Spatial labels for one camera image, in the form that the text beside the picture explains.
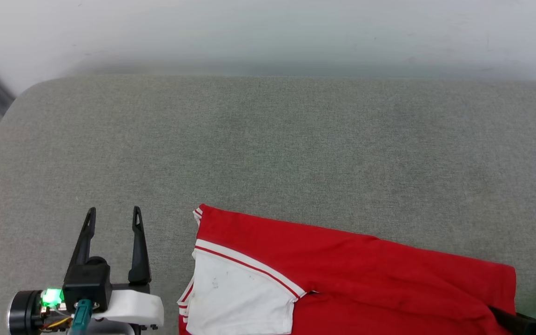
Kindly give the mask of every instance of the gray fabric surface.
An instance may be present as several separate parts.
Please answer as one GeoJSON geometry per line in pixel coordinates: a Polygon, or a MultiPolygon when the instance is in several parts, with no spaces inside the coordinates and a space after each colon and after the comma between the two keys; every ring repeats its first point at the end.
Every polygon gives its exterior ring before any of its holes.
{"type": "Polygon", "coordinates": [[[25,92],[0,124],[0,334],[60,286],[83,218],[111,280],[142,208],[166,326],[200,203],[499,261],[536,316],[536,83],[95,76],[25,92]]]}

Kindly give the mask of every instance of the green led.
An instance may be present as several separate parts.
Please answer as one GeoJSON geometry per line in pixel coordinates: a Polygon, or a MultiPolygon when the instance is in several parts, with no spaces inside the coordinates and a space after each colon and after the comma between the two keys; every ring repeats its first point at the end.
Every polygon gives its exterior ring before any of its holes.
{"type": "Polygon", "coordinates": [[[57,306],[63,302],[63,291],[59,288],[47,288],[42,297],[43,306],[57,306]]]}

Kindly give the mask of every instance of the red and white garment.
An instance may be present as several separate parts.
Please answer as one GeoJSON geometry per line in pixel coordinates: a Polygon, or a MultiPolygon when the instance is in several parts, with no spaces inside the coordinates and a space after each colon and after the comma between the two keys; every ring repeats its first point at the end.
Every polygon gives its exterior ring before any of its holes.
{"type": "Polygon", "coordinates": [[[180,335],[498,334],[512,267],[206,205],[180,335]]]}

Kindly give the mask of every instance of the red fabric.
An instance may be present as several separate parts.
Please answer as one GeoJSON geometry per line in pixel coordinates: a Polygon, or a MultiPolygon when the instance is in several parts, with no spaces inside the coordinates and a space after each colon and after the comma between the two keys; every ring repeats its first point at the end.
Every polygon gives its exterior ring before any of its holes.
{"type": "Polygon", "coordinates": [[[487,306],[515,313],[516,274],[507,265],[200,209],[199,239],[244,253],[306,292],[319,292],[295,303],[293,335],[504,335],[487,306]]]}

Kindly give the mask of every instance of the white robot part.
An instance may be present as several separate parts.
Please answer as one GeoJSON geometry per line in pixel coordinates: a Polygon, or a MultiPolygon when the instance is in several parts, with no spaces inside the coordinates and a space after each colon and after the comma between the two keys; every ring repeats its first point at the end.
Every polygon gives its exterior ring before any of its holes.
{"type": "Polygon", "coordinates": [[[160,327],[164,325],[164,308],[160,297],[156,295],[134,290],[116,290],[111,294],[108,309],[101,313],[93,313],[92,318],[160,327]]]}

